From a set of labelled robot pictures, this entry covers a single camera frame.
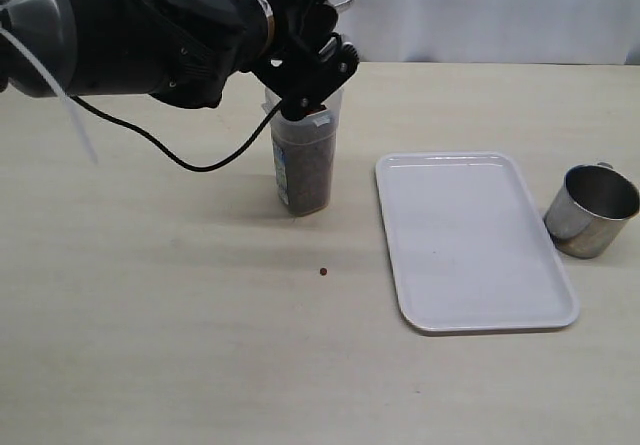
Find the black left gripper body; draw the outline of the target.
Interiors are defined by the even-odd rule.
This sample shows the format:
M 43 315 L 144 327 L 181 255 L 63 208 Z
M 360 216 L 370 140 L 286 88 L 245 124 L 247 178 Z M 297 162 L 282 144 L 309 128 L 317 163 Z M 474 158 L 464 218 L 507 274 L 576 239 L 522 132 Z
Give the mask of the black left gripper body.
M 265 50 L 250 65 L 251 73 L 259 59 L 275 55 L 291 39 L 301 40 L 312 50 L 319 51 L 327 42 L 327 37 L 335 32 L 339 19 L 339 13 L 324 7 L 313 8 L 305 15 L 298 15 L 284 10 L 279 0 L 259 2 L 264 6 L 267 16 L 268 38 Z

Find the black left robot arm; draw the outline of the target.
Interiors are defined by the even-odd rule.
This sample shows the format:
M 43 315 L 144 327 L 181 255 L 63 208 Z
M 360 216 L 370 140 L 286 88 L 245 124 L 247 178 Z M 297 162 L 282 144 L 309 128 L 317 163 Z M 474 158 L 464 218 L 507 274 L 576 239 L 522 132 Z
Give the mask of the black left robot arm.
M 331 0 L 1 0 L 1 23 L 71 96 L 215 108 L 251 73 L 299 120 L 356 72 Z

